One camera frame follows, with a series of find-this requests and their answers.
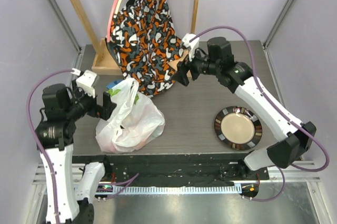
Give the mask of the white plastic bag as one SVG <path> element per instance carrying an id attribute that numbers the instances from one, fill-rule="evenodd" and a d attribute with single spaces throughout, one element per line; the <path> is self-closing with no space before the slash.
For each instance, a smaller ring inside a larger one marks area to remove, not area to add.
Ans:
<path id="1" fill-rule="evenodd" d="M 164 115 L 138 87 L 136 79 L 128 78 L 106 92 L 117 106 L 108 120 L 101 119 L 96 126 L 102 152 L 133 152 L 163 133 Z"/>

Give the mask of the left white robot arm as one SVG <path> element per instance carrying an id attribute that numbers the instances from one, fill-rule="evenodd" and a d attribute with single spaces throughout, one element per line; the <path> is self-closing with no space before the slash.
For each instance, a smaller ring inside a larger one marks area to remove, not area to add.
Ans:
<path id="1" fill-rule="evenodd" d="M 44 88 L 42 119 L 35 129 L 44 151 L 43 160 L 48 209 L 46 223 L 93 223 L 93 200 L 100 181 L 112 176 L 112 166 L 106 155 L 91 158 L 82 169 L 82 177 L 74 186 L 72 158 L 75 123 L 89 115 L 108 120 L 116 108 L 108 93 L 103 104 L 97 104 L 82 88 L 54 84 Z"/>

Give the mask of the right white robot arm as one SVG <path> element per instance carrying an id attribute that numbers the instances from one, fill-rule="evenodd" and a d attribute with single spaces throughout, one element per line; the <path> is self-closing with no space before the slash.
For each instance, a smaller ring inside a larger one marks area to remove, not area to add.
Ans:
<path id="1" fill-rule="evenodd" d="M 182 38 L 182 48 L 184 56 L 177 63 L 177 71 L 173 75 L 175 81 L 187 86 L 188 73 L 191 73 L 193 80 L 200 74 L 215 76 L 222 86 L 227 87 L 253 109 L 277 141 L 273 145 L 250 152 L 237 167 L 240 177 L 250 179 L 258 169 L 267 166 L 287 168 L 310 149 L 310 137 L 316 133 L 314 124 L 304 124 L 293 116 L 268 92 L 259 79 L 254 78 L 250 66 L 235 61 L 228 40 L 224 37 L 209 39 L 208 54 L 203 57 L 199 38 L 194 34 L 186 34 Z"/>

